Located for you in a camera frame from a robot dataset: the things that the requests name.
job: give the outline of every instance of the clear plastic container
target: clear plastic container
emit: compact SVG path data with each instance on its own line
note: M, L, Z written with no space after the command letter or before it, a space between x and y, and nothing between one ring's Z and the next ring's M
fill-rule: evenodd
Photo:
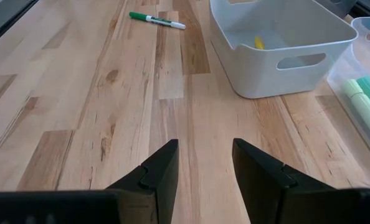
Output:
M351 22L358 38L330 71L328 83L370 147L370 17Z

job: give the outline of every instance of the yellow object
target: yellow object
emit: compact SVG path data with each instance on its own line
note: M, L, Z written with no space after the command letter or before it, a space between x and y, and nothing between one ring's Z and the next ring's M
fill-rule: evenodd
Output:
M259 36L254 37L254 45L256 49L265 49L264 42L262 42L262 39Z

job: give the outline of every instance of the wooden table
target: wooden table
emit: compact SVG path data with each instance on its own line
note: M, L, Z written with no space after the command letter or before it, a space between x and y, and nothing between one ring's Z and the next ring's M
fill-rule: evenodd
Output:
M326 82L241 98L209 36L208 0L40 0L0 38L0 191L102 189L172 138L173 223L248 223L233 138L335 187L370 187L370 151Z

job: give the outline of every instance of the green marker in container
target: green marker in container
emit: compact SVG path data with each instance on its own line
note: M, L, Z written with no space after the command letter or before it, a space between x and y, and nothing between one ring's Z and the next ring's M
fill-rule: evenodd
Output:
M178 29L186 28L184 24L180 24L179 22L173 22L167 19L156 18L153 16L148 16L148 15L137 13L137 12L130 12L130 17L133 19L139 19L139 20L146 21L146 22L153 22L155 24L161 24L164 26L170 26L170 27L178 28Z
M355 109L370 129L370 99L365 95L355 79L346 80L342 89L349 97Z

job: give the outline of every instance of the white plastic bin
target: white plastic bin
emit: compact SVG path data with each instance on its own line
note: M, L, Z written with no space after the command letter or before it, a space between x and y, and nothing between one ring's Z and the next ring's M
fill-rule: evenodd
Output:
M212 43L233 89L246 98L313 90L357 37L315 1L210 0ZM265 50L254 47L259 36Z
M358 38L330 71L328 83L370 147L370 17L354 19L351 25ZM351 82L356 88L350 93Z

